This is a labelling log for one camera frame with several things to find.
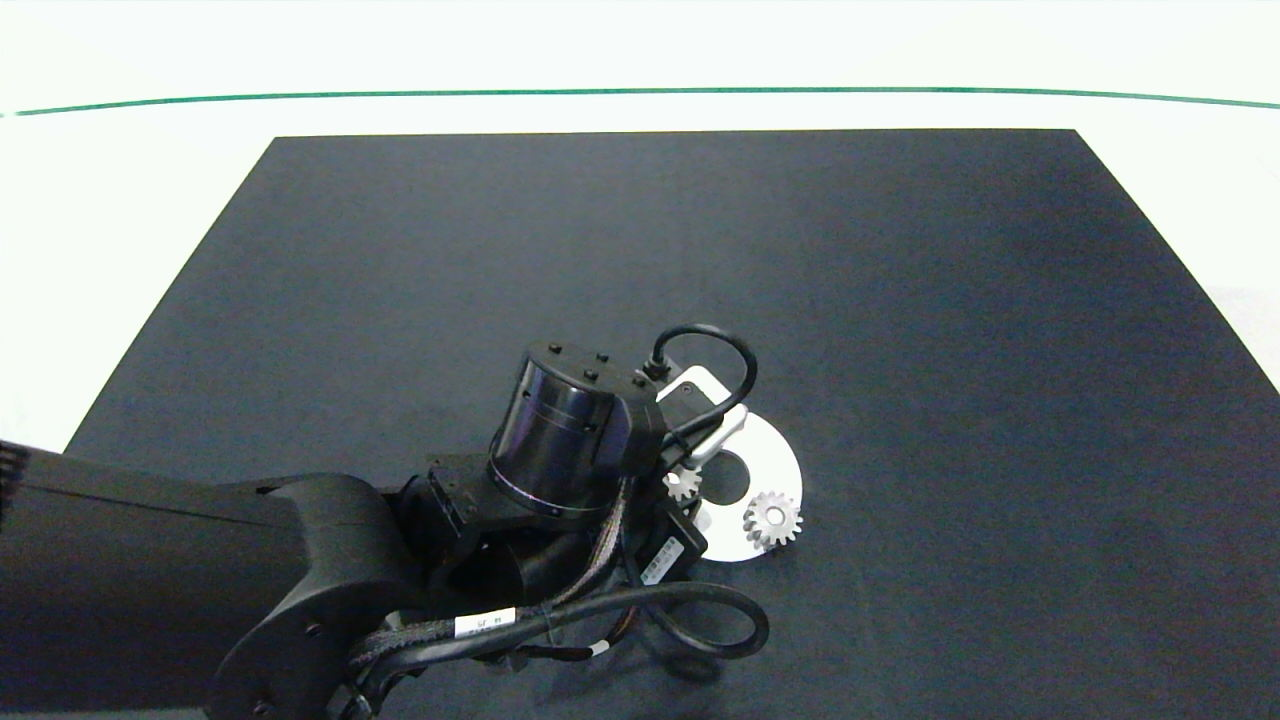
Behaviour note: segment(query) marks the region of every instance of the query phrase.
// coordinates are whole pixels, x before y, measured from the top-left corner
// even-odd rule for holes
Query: white label
[[[500,628],[502,625],[509,625],[515,621],[515,607],[503,607],[502,610],[481,612],[479,615],[458,615],[453,619],[453,637],[461,638],[474,635],[476,633]]]
[[[680,544],[675,537],[667,538],[667,542],[658,548],[658,555],[654,555],[649,566],[644,569],[644,573],[640,573],[640,582],[652,585],[663,579],[681,552],[685,552],[685,546]]]

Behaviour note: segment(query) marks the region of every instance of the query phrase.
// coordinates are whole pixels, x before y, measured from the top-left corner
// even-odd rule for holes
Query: cable
[[[604,634],[604,638],[599,642],[591,644],[590,647],[548,647],[540,644],[524,644],[516,648],[516,652],[524,655],[525,657],[545,657],[548,660],[559,660],[562,662],[581,662],[584,660],[590,660],[596,655],[614,647],[622,638],[631,632],[635,626],[636,607],[628,607],[626,612],[618,615],[618,619],[609,628],[609,632]]]
[[[741,592],[712,583],[664,583],[588,597],[483,633],[440,639],[389,652],[374,660],[369,666],[364,679],[358,683],[360,693],[376,712],[380,710],[387,692],[390,691],[390,685],[401,675],[424,670],[438,662],[507,650],[543,634],[548,628],[558,628],[603,612],[648,606],[655,602],[713,602],[727,605],[746,615],[753,624],[751,634],[735,643],[714,643],[719,648],[718,657],[746,657],[764,647],[769,638],[769,618],[764,609]]]
[[[746,341],[728,331],[704,323],[676,325],[673,328],[667,328],[658,336],[658,340],[653,343],[653,354],[644,363],[644,373],[649,375],[650,379],[659,380],[671,374],[671,364],[667,363],[663,350],[666,348],[667,342],[672,338],[685,334],[701,334],[731,345],[733,350],[742,356],[742,364],[746,365],[746,372],[742,375],[742,382],[728,395],[727,398],[717,404],[716,407],[712,407],[710,410],[672,428],[667,438],[663,441],[663,448],[671,447],[672,445],[687,446],[687,437],[690,434],[709,428],[722,420],[724,414],[732,410],[739,402],[742,402],[748,393],[751,392],[751,388],[755,387],[755,352],[753,352],[750,346],[746,345]]]
[[[644,584],[644,582],[640,579],[640,569],[636,566],[635,557],[632,557],[631,553],[627,551],[626,543],[623,543],[622,548],[622,568],[627,574],[627,582],[631,583],[632,587],[641,587]],[[650,620],[657,623],[659,628],[662,628],[668,635],[672,637],[672,639],[695,652],[708,655],[710,657],[718,657],[721,660],[733,660],[737,657],[742,657],[742,655],[740,655],[741,643],[722,643],[707,639],[699,635],[698,633],[694,633],[692,630],[681,625],[680,621],[672,618],[662,607],[645,605],[644,611],[645,615],[648,615]],[[765,626],[768,626],[767,618],[765,618]]]
[[[600,528],[600,537],[596,538],[595,546],[591,548],[591,556],[588,560],[586,570],[584,570],[572,584],[548,600],[545,605],[554,607],[575,600],[582,594],[584,591],[590,589],[591,584],[600,577],[600,574],[613,566],[613,555],[617,552],[618,544],[622,541],[622,521],[627,516],[627,503],[631,498],[631,491],[634,487],[635,482],[632,478],[622,478],[622,482],[618,486],[618,497],[613,501],[609,516],[605,518],[604,525]]]

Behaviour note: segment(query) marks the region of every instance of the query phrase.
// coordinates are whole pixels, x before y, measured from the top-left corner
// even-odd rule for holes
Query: cylindrical motor
[[[521,505],[562,519],[608,509],[623,477],[653,469],[666,424],[657,391],[608,355],[529,347],[489,473]]]

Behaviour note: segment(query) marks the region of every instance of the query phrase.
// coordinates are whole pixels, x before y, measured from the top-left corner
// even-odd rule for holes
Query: small gear
[[[746,539],[760,550],[773,550],[776,546],[795,542],[800,528],[800,507],[790,497],[778,492],[762,492],[746,506],[742,514],[742,529]]]
[[[667,486],[667,495],[680,502],[694,497],[698,487],[703,484],[703,475],[698,470],[680,466],[673,473],[667,473],[663,484]]]

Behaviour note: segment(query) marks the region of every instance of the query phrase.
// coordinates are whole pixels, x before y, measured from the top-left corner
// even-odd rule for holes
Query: green line
[[[110,110],[114,108],[141,108],[145,105],[180,105],[188,102],[230,102],[238,100],[306,100],[332,97],[492,97],[529,95],[797,95],[797,94],[854,94],[854,92],[932,92],[969,95],[1056,95],[1068,97],[1111,97],[1120,100],[1157,100],[1162,102],[1194,102],[1199,105],[1228,105],[1233,108],[1262,108],[1280,110],[1280,102],[1254,100],[1226,100],[1221,97],[1189,97],[1184,95],[1152,95],[1147,92],[1110,92],[1105,90],[1051,90],[1034,87],[566,87],[545,90],[357,90],[334,92],[256,92],[246,95],[193,95],[189,97],[156,97],[152,100],[123,100],[91,105],[65,105],[18,110],[14,115],[49,115],[52,113],[79,113],[83,110]]]

